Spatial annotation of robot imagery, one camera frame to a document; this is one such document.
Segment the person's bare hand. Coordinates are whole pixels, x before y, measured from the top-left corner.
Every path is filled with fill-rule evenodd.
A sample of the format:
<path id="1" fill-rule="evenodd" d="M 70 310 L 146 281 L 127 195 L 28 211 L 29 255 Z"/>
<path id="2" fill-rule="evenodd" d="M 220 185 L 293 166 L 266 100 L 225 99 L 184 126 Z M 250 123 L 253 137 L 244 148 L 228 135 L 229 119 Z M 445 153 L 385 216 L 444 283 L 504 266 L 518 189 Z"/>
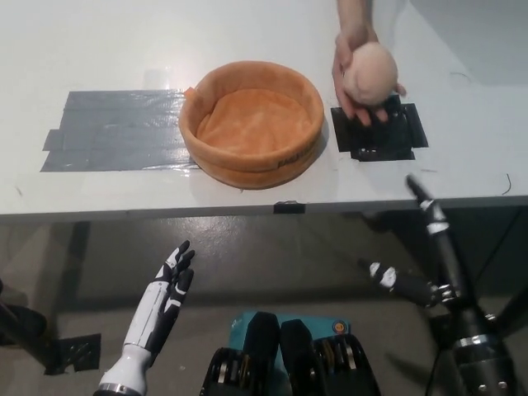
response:
<path id="1" fill-rule="evenodd" d="M 395 92 L 406 96 L 393 55 L 379 43 L 370 23 L 346 23 L 335 40 L 332 78 L 339 105 L 348 119 L 371 124 L 388 119 L 383 102 Z"/>

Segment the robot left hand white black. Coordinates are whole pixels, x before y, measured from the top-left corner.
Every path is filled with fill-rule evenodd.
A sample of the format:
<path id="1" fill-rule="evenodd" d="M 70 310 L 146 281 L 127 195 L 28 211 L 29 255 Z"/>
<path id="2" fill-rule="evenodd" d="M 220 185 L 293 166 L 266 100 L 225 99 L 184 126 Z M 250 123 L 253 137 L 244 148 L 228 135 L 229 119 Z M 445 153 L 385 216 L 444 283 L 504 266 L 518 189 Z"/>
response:
<path id="1" fill-rule="evenodd" d="M 148 284 L 134 313 L 125 345 L 135 345 L 157 356 L 170 334 L 191 287 L 190 268 L 195 252 L 186 240 L 177 247 Z"/>

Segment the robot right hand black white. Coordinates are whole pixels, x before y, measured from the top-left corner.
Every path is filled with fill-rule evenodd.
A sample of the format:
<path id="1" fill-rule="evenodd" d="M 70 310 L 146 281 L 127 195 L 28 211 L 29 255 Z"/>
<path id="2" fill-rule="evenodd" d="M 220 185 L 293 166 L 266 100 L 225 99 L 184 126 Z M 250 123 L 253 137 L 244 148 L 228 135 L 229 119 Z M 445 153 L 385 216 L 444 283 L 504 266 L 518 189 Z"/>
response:
<path id="1" fill-rule="evenodd" d="M 477 302 L 469 274 L 450 234 L 450 223 L 439 202 L 414 175 L 406 176 L 406 184 L 426 222 L 439 270 L 437 281 L 363 258 L 357 264 L 368 272 L 375 284 L 419 307 L 428 309 L 443 305 L 447 308 L 447 314 L 431 319 L 433 335 L 443 347 L 499 346 L 502 339 Z"/>

